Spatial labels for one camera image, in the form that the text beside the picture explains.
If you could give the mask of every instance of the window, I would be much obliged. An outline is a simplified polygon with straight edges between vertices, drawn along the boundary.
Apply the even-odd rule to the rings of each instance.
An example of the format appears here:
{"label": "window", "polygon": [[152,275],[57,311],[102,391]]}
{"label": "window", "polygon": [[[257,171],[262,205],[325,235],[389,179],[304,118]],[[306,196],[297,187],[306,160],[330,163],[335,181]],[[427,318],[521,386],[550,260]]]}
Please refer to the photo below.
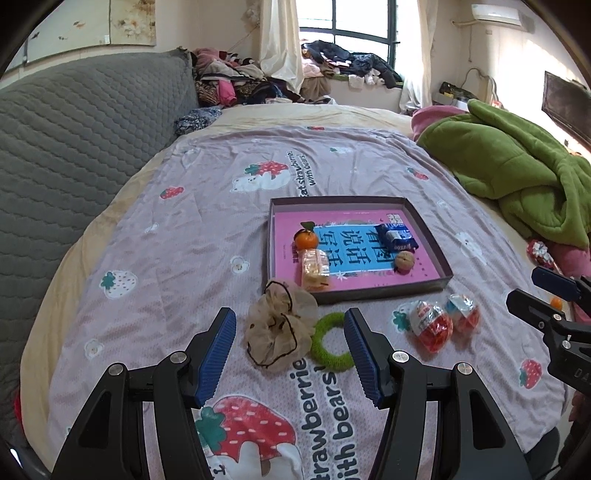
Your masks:
{"label": "window", "polygon": [[375,53],[394,66],[396,0],[296,0],[300,41]]}

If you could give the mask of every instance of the gray quilted pillow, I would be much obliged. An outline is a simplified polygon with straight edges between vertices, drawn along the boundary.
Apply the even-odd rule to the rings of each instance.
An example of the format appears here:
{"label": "gray quilted pillow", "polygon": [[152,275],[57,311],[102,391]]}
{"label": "gray quilted pillow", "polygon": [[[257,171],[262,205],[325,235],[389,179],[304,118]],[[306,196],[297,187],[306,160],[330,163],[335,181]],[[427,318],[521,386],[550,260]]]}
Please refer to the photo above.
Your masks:
{"label": "gray quilted pillow", "polygon": [[22,350],[64,254],[119,189],[175,139],[197,106],[189,56],[90,57],[0,90],[0,434]]}

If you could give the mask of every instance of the green hair tie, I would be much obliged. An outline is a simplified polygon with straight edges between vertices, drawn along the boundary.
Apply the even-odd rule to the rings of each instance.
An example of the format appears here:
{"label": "green hair tie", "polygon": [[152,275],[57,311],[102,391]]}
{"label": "green hair tie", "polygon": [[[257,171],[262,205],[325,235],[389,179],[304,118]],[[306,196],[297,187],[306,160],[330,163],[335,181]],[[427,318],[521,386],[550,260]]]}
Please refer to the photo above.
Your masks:
{"label": "green hair tie", "polygon": [[310,356],[320,365],[324,365],[333,372],[344,372],[355,365],[350,352],[343,353],[342,355],[334,355],[327,351],[326,348],[324,348],[324,345],[322,345],[322,340],[326,333],[335,327],[342,328],[344,323],[344,313],[329,313],[318,321],[316,324],[316,331],[314,335],[312,335]]}

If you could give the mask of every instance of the pile of clothes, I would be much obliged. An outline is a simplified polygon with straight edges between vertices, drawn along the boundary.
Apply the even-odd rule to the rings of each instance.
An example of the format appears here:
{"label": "pile of clothes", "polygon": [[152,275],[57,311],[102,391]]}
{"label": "pile of clothes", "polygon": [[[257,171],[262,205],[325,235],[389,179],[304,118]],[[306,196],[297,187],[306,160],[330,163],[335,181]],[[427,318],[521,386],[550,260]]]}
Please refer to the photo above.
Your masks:
{"label": "pile of clothes", "polygon": [[345,80],[352,88],[368,85],[402,86],[402,77],[373,53],[351,53],[335,43],[316,40],[301,46],[304,83],[300,95],[316,100],[330,93],[328,79]]}
{"label": "pile of clothes", "polygon": [[191,52],[199,105],[204,107],[301,102],[284,80],[267,78],[253,59],[214,48]]}

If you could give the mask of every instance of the metal screw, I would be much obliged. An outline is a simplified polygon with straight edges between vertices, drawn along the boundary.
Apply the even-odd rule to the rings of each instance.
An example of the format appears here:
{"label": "metal screw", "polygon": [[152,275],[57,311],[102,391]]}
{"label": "metal screw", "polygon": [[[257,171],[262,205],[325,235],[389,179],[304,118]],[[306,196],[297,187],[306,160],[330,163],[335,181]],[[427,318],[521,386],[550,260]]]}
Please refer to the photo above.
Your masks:
{"label": "metal screw", "polygon": [[121,364],[114,364],[109,367],[109,375],[111,375],[113,377],[120,375],[122,371],[123,371],[123,365],[121,365]]}
{"label": "metal screw", "polygon": [[392,354],[392,359],[395,362],[398,362],[399,364],[405,364],[406,362],[408,362],[410,357],[408,356],[408,354],[406,352],[403,352],[402,350],[400,350],[400,351],[394,352]]}
{"label": "metal screw", "polygon": [[170,356],[170,361],[174,364],[182,364],[187,359],[187,354],[185,352],[174,352]]}
{"label": "metal screw", "polygon": [[457,365],[457,371],[459,371],[462,375],[470,375],[474,369],[470,364],[462,362],[461,364]]}

